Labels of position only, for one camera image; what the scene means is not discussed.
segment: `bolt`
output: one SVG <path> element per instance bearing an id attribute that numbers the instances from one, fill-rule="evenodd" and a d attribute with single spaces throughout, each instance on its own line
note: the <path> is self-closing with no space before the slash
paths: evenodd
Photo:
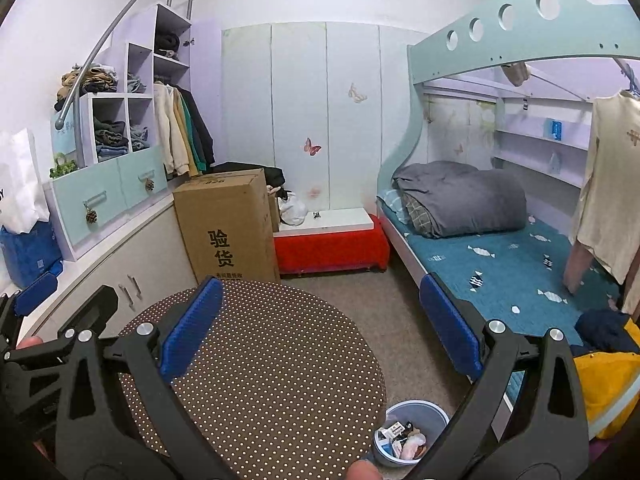
<path id="1" fill-rule="evenodd" d="M 491 321 L 489 323 L 489 330 L 491 330 L 491 332 L 495 332 L 497 334 L 501 334 L 502 332 L 507 330 L 507 328 L 505 327 L 503 322 L 501 322 L 498 319 L 494 319 L 493 321 Z"/>
<path id="2" fill-rule="evenodd" d="M 138 332 L 138 334 L 140 335 L 149 335 L 153 332 L 153 330 L 154 330 L 153 324 L 146 322 L 146 323 L 139 324 L 138 328 L 136 329 L 136 332 Z"/>
<path id="3" fill-rule="evenodd" d="M 92 335 L 93 332 L 91 332 L 91 330 L 82 330 L 82 332 L 78 334 L 78 341 L 86 343 L 91 339 Z"/>
<path id="4" fill-rule="evenodd" d="M 552 328 L 549 331 L 549 335 L 551 336 L 551 339 L 555 339 L 556 341 L 562 341 L 562 339 L 564 339 L 564 334 L 562 333 L 562 330 L 558 328 Z"/>

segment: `round table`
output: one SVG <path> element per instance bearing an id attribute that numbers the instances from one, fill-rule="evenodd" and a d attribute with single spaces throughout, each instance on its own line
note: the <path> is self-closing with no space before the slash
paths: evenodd
<path id="1" fill-rule="evenodd" d="M 200 431 L 241 478 L 339 479 L 384 422 L 385 381 L 356 325 L 327 302 L 274 283 L 225 281 L 220 314 L 172 383 Z M 185 290 L 122 331 L 158 322 Z M 165 452 L 135 385 L 121 381 L 146 444 Z"/>

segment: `bed frame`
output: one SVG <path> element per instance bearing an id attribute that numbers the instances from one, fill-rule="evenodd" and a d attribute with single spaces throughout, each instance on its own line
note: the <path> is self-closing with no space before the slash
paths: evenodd
<path id="1" fill-rule="evenodd" d="M 624 61 L 640 59 L 640 22 L 631 6 L 596 6 L 587 0 L 558 2 L 559 14 L 549 19 L 543 8 L 543 0 L 488 0 L 420 43 L 407 47 L 409 124 L 401 142 L 380 168 L 379 194 L 391 188 L 395 170 L 408 160 L 420 140 L 423 120 L 420 97 L 427 83 L 434 93 L 440 95 L 481 99 L 489 95 L 499 101 L 501 97 L 509 95 L 526 96 L 526 92 L 499 82 L 459 74 L 522 61 L 610 57 L 620 65 L 632 86 L 638 84 L 633 70 Z M 516 12 L 513 27 L 506 26 L 503 19 L 509 7 Z M 484 28 L 479 40 L 474 34 L 474 26 L 478 21 Z M 456 44 L 450 40 L 455 35 Z M 555 78 L 537 72 L 535 75 L 538 79 L 555 88 L 562 88 L 576 100 L 588 101 L 590 98 L 579 89 L 568 88 Z M 427 270 L 380 208 L 378 217 L 387 237 L 420 287 Z M 630 393 L 636 388 L 640 388 L 640 378 L 630 385 L 621 399 L 614 403 L 615 406 L 610 406 L 599 420 L 590 424 L 590 438 L 613 421 L 620 412 L 620 406 L 626 406 L 624 399 L 632 396 Z M 505 394 L 492 424 L 498 439 L 504 433 L 512 411 L 513 405 Z"/>

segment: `gray floor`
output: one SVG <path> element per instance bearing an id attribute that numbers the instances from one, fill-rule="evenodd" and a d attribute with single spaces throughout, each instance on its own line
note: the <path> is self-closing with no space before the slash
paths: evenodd
<path id="1" fill-rule="evenodd" d="M 449 416 L 470 388 L 447 357 L 418 301 L 418 288 L 392 251 L 386 272 L 345 272 L 290 278 L 339 308 L 358 326 L 385 375 L 387 405 L 407 399 L 435 402 Z M 402 478 L 405 470 L 383 470 Z"/>

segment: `blue bag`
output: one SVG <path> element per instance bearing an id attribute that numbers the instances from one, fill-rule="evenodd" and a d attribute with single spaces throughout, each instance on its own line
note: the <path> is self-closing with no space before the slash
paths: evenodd
<path id="1" fill-rule="evenodd" d="M 62 253 L 50 222 L 36 222 L 30 232 L 14 235 L 0 229 L 0 246 L 12 281 L 27 288 L 45 272 L 62 272 Z"/>

